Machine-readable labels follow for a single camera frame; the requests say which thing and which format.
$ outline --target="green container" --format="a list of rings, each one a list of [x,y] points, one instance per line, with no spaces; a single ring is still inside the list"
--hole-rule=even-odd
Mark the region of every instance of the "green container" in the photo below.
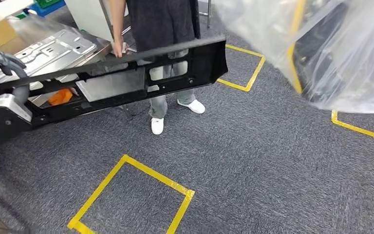
[[[61,0],[35,0],[35,2],[37,3],[37,5],[40,7],[40,8],[45,8],[45,7],[48,7],[54,3],[57,3]]]

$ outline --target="black t-shirt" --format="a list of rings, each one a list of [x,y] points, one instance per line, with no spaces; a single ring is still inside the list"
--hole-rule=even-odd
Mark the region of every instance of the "black t-shirt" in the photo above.
[[[197,0],[127,0],[138,51],[200,37]]]

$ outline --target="person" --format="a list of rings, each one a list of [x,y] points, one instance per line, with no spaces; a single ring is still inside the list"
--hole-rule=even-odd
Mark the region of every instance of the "person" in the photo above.
[[[122,57],[123,54],[124,40],[121,32],[126,4],[137,50],[146,51],[194,40],[199,35],[197,18],[192,17],[192,1],[194,0],[109,0],[115,55]],[[187,51],[180,51],[169,57],[180,58],[186,54]],[[175,76],[184,74],[187,72],[187,63],[174,64],[173,71]],[[153,68],[150,70],[151,79],[163,79],[165,72],[165,67]],[[196,99],[193,90],[178,92],[177,103],[197,114],[206,110]],[[153,134],[159,135],[163,132],[168,108],[166,96],[154,97],[150,99],[150,104],[151,130]]]

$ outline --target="gray jeans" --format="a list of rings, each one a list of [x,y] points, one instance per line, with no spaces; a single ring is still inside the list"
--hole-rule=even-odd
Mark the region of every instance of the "gray jeans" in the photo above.
[[[180,58],[185,56],[187,51],[180,51],[175,53],[175,55],[169,55],[169,58]],[[174,71],[174,76],[180,76],[187,72],[188,64],[187,62],[180,62],[172,66]],[[168,67],[156,67],[150,70],[150,76],[152,80],[160,80],[164,78],[171,77],[171,69]],[[192,103],[196,97],[194,96],[194,91],[189,89],[177,93],[177,99],[181,104],[188,105]],[[164,118],[167,113],[167,101],[166,96],[162,95],[159,97],[154,97],[150,99],[151,107],[149,115],[153,118]]]

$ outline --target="human hand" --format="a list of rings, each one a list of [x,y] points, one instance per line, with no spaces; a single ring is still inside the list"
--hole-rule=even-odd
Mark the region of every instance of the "human hand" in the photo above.
[[[123,54],[123,45],[124,45],[124,38],[123,36],[119,35],[114,37],[114,54],[116,57],[121,58]]]

